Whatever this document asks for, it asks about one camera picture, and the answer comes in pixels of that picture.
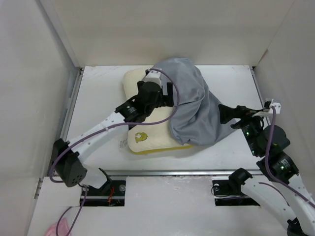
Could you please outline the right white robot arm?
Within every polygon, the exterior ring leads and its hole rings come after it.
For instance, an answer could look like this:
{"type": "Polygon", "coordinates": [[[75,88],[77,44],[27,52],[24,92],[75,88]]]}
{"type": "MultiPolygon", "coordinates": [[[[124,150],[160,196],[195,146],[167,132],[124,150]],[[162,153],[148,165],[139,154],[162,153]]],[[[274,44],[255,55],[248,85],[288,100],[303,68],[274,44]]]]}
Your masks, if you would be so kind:
{"type": "Polygon", "coordinates": [[[275,124],[280,111],[280,103],[274,100],[266,101],[261,110],[219,105],[222,124],[238,119],[231,128],[242,131],[252,155],[260,158],[256,164],[267,181],[239,168],[226,179],[214,178],[211,191],[217,206],[258,205],[275,217],[287,235],[313,236],[315,201],[297,166],[284,152],[290,140],[275,124]]]}

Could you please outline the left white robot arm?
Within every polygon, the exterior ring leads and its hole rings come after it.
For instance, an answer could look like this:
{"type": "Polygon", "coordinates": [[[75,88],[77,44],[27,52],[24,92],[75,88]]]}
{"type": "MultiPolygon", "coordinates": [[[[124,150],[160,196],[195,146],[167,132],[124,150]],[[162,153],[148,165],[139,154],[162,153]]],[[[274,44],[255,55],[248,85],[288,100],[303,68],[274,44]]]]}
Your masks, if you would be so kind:
{"type": "Polygon", "coordinates": [[[80,136],[53,144],[50,181],[63,183],[67,187],[87,185],[100,195],[110,190],[109,176],[102,168],[89,168],[85,162],[97,149],[111,139],[131,130],[135,126],[146,126],[145,119],[159,107],[179,106],[179,90],[173,82],[167,84],[163,94],[161,83],[153,81],[137,83],[138,93],[118,106],[105,120],[80,136]]]}

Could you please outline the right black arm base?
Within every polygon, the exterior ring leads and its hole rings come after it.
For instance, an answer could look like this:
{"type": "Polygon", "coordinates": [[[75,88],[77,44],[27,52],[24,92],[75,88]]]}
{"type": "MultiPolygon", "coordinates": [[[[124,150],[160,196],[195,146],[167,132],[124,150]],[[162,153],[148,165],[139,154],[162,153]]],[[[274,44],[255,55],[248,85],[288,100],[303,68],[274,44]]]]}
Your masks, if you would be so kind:
{"type": "Polygon", "coordinates": [[[259,206],[259,204],[230,186],[228,176],[212,177],[211,193],[217,207],[259,206]]]}

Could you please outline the grey pillowcase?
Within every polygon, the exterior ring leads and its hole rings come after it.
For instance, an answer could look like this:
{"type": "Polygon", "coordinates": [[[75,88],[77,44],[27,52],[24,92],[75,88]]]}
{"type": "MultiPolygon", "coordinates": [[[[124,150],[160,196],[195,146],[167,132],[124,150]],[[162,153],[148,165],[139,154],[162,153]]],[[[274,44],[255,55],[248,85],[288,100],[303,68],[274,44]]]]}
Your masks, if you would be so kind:
{"type": "Polygon", "coordinates": [[[169,121],[173,138],[182,145],[214,145],[235,130],[220,123],[219,104],[209,91],[200,70],[186,58],[160,61],[154,68],[164,71],[179,90],[179,108],[169,121]]]}

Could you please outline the pink cloth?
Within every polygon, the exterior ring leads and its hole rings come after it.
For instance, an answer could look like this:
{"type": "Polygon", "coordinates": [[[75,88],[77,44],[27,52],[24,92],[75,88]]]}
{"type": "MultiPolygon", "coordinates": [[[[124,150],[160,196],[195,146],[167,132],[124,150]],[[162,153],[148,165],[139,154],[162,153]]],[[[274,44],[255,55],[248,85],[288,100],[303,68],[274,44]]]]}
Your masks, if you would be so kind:
{"type": "Polygon", "coordinates": [[[59,222],[59,224],[57,225],[57,223],[51,225],[47,231],[45,236],[56,236],[56,227],[58,226],[58,235],[59,236],[65,236],[67,235],[68,231],[69,231],[69,225],[67,222],[66,218],[62,218],[62,220],[59,222]]]}

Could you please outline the white pillow care label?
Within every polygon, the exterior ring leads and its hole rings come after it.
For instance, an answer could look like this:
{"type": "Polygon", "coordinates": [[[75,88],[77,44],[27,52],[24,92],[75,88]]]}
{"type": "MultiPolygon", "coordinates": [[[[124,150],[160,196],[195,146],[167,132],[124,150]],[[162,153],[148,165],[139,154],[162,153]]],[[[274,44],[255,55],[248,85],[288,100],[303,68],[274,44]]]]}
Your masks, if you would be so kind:
{"type": "Polygon", "coordinates": [[[128,146],[128,138],[119,140],[119,149],[124,149],[128,146]]]}

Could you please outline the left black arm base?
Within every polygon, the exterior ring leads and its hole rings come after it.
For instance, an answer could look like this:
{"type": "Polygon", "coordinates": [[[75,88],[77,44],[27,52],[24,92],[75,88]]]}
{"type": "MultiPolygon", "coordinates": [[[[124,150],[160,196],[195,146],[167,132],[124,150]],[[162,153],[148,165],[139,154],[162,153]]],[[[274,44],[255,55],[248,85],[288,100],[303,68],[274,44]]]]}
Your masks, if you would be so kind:
{"type": "Polygon", "coordinates": [[[79,204],[83,203],[84,207],[124,207],[126,178],[112,179],[102,168],[99,168],[99,171],[102,172],[102,177],[105,177],[103,185],[100,188],[88,185],[85,198],[86,191],[82,188],[79,204]]]}

